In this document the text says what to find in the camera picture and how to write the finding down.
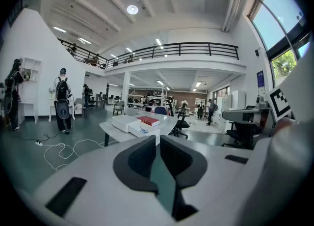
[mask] red book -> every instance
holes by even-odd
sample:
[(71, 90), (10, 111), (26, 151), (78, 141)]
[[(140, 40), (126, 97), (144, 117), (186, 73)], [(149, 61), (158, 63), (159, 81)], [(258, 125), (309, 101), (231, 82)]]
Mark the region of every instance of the red book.
[(137, 117), (137, 118), (140, 119), (143, 123), (148, 124), (150, 126), (157, 126), (160, 124), (159, 119), (155, 119), (155, 118), (151, 118), (147, 116), (142, 116), (142, 117)]

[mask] white ceiling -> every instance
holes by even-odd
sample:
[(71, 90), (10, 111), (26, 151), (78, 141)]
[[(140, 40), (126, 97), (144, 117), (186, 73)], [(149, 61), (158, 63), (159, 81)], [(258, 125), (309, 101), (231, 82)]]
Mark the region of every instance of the white ceiling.
[[(136, 15), (126, 12), (130, 4), (138, 7), (139, 12)], [(178, 19), (191, 14), (204, 15), (208, 18), (211, 15), (219, 15), (224, 18), (227, 6), (228, 0), (42, 0), (41, 11), (49, 12), (44, 19), (58, 38), (76, 42), (83, 48), (98, 52), (107, 47), (111, 39), (116, 38), (119, 33), (123, 33), (132, 25), (136, 24), (141, 28), (141, 22), (153, 21), (173, 14)], [(54, 30), (53, 26), (62, 28), (67, 33)], [(161, 26), (158, 30), (158, 27), (156, 26), (154, 33), (120, 43), (103, 56), (109, 55), (110, 58), (112, 52), (120, 55), (125, 52), (125, 47), (136, 50), (153, 46), (156, 38), (167, 43), (168, 31)], [(80, 44), (77, 38), (70, 35), (70, 32), (92, 44)]]
[[(160, 86), (157, 80), (162, 81), (171, 89), (190, 91), (208, 90), (217, 85), (232, 74), (218, 72), (216, 70), (189, 70), (189, 69), (160, 69), (132, 72), (130, 83), (135, 86)], [(122, 86), (124, 74), (116, 74), (108, 77), (109, 83)]]

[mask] white cardboard box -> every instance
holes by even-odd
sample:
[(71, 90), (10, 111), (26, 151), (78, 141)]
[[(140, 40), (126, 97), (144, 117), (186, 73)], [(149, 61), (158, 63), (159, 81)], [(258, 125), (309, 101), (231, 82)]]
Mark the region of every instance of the white cardboard box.
[[(148, 133), (146, 134), (142, 133), (141, 132), (142, 128), (147, 130)], [(137, 137), (150, 136), (150, 135), (156, 135), (156, 137), (159, 137), (160, 129), (147, 125), (143, 123), (142, 121), (138, 120), (138, 122), (132, 122), (129, 124), (129, 132), (134, 134)]]
[(138, 121), (139, 119), (133, 116), (128, 115), (119, 115), (114, 116), (111, 119), (111, 124), (115, 126), (116, 128), (119, 128), (125, 133), (129, 132), (129, 124), (135, 121)]

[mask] gray floor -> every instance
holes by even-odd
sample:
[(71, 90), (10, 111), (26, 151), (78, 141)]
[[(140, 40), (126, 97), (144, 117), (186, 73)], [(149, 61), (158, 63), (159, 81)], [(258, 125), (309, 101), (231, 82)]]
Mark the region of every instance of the gray floor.
[[(43, 144), (64, 143), (70, 146), (80, 140), (91, 139), (98, 143), (104, 142), (105, 134), (99, 127), (99, 123), (104, 122), (112, 117), (112, 112), (103, 109), (89, 109), (87, 118), (77, 117), (72, 120), (72, 129), (69, 135), (58, 134), (55, 138), (43, 141)], [(36, 188), (55, 171), (49, 166), (44, 159), (44, 153), (47, 147), (40, 147), (35, 141), (24, 141), (24, 139), (45, 139), (43, 133), (54, 136), (58, 133), (56, 119), (39, 119), (37, 124), (31, 120), (26, 120), (20, 126), (17, 132), (11, 132), (10, 129), (4, 128), (0, 132), (0, 154), (1, 161), (7, 171), (14, 186), (20, 187), (32, 194)], [(197, 131), (184, 131), (188, 135), (188, 139), (209, 145), (221, 145), (229, 141), (229, 136), (221, 134), (209, 134)], [(92, 141), (83, 141), (75, 147), (78, 155), (98, 149), (99, 146)], [(47, 160), (56, 168), (61, 164), (68, 164), (77, 158), (73, 154), (68, 159), (62, 159), (58, 156), (61, 147), (51, 148), (47, 154)], [(71, 149), (65, 148), (61, 155), (68, 156), (72, 152)], [(167, 171), (166, 166), (161, 160), (159, 147), (157, 147), (157, 157), (152, 167), (151, 180), (157, 183), (161, 196), (158, 200), (163, 206), (171, 212), (172, 201), (174, 196), (175, 181)]]

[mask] black pants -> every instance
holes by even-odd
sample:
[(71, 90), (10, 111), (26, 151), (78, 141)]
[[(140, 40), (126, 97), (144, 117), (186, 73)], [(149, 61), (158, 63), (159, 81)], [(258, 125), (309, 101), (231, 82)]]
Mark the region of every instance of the black pants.
[(213, 115), (213, 112), (208, 112), (208, 125), (211, 123), (211, 117)]
[[(58, 123), (58, 129), (59, 131), (63, 131), (65, 130), (64, 127), (64, 123), (63, 123), (63, 119), (59, 117), (58, 112), (57, 112), (57, 102), (54, 102), (54, 108), (55, 108), (55, 116), (57, 117), (57, 123)], [(69, 115), (66, 119), (65, 119), (65, 123), (67, 124), (67, 128), (71, 129), (71, 115)]]
[(11, 122), (12, 130), (18, 127), (18, 112), (19, 112), (18, 93), (16, 91), (13, 91), (12, 108), (11, 111), (9, 112), (9, 119)]

